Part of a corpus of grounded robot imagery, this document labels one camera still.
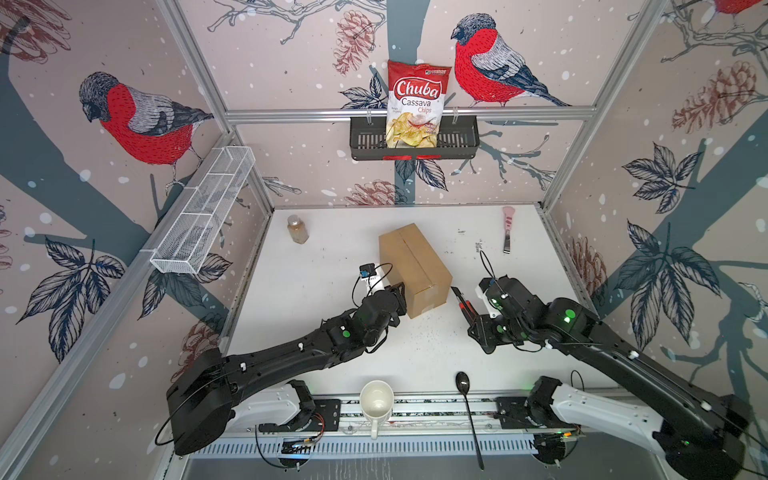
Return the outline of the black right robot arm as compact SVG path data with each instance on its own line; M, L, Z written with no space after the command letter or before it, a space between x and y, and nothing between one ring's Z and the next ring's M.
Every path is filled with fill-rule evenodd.
M488 311L464 298L467 333L486 354L529 342L600 371L637 398L629 404L542 376L512 419L522 425L587 426L662 458L686 479L734 479L743 470L751 408L735 395L717 396L639 352L574 300L543 303L508 276L486 277L478 292Z

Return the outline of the brown cardboard express box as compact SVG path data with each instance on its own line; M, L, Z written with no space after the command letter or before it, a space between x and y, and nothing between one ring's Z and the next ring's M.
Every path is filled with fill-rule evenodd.
M382 263L391 263L391 284L403 283L411 319L442 306L453 277L416 224L379 236Z

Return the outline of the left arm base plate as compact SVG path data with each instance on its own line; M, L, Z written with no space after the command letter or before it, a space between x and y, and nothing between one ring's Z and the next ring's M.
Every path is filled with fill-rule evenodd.
M312 410L302 407L289 421L282 425L274 423L260 424L259 433L292 433L292 432L337 432L341 419L341 400L315 399Z

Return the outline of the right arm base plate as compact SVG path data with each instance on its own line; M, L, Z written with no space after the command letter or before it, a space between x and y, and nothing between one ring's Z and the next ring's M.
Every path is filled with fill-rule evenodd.
M576 424L562 421L550 404L526 397L502 396L494 399L496 413L494 418L500 422L503 430L521 429L557 429L558 431L577 430Z

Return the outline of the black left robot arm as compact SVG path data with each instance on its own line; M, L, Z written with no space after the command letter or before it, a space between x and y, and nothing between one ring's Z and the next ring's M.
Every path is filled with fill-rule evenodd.
M405 285L397 283L298 339L226 357L215 348L203 352L166 392L174 452L187 455L211 444L224 433L234 408L262 390L374 353L406 313Z

